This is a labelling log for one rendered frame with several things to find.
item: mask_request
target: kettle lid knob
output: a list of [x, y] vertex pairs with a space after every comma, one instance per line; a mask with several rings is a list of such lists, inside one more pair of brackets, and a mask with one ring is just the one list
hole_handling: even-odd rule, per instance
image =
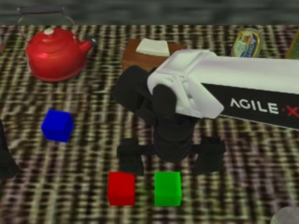
[[54, 30], [52, 28], [47, 28], [47, 29], [44, 30], [43, 33], [46, 34], [46, 35], [51, 35], [51, 34], [54, 33]]

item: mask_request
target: black label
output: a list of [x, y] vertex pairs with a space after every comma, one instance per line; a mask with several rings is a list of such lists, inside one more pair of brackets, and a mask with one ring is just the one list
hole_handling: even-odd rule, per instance
[[224, 106], [224, 116], [299, 129], [299, 95], [203, 84]]

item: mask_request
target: kettle handle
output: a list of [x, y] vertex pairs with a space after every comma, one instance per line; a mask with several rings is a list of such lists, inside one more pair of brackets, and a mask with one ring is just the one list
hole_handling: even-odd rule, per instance
[[21, 30], [20, 28], [20, 22], [22, 21], [23, 17], [25, 15], [29, 14], [54, 14], [54, 13], [60, 13], [62, 16], [71, 22], [73, 26], [76, 26], [74, 20], [65, 14], [64, 7], [61, 5], [43, 5], [43, 6], [26, 6], [26, 7], [19, 7], [18, 12], [20, 14], [20, 18], [17, 22], [18, 31], [20, 34], [26, 39], [26, 41], [29, 41], [27, 35]]

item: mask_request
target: woven mat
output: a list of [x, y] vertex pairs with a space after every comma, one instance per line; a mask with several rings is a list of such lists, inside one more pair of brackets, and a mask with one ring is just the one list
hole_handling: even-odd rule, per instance
[[[118, 169], [121, 138], [151, 142], [151, 128], [116, 104], [111, 88], [121, 73], [128, 38], [163, 39], [229, 55], [241, 26], [81, 26], [99, 45], [84, 72], [64, 83], [33, 78], [24, 57], [26, 43], [15, 27], [4, 28], [7, 48], [0, 56], [0, 118], [10, 152], [21, 168], [0, 182], [0, 212], [6, 224], [268, 224], [279, 208], [299, 195], [299, 133], [289, 129], [218, 118], [202, 120], [200, 135], [225, 139], [225, 171], [193, 176], [193, 158], [181, 164], [144, 157], [145, 176], [136, 182], [136, 205], [110, 207], [107, 174]], [[33, 35], [45, 27], [23, 27]], [[265, 37], [261, 57], [284, 57], [297, 27], [258, 26]], [[68, 144], [43, 138], [48, 109], [69, 111], [75, 128]], [[183, 202], [153, 206], [153, 173], [181, 172]]]

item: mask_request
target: red cube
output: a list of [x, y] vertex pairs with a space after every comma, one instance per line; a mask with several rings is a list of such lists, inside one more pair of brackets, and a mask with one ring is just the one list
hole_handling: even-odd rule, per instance
[[110, 205], [135, 205], [135, 175], [109, 172], [107, 194]]

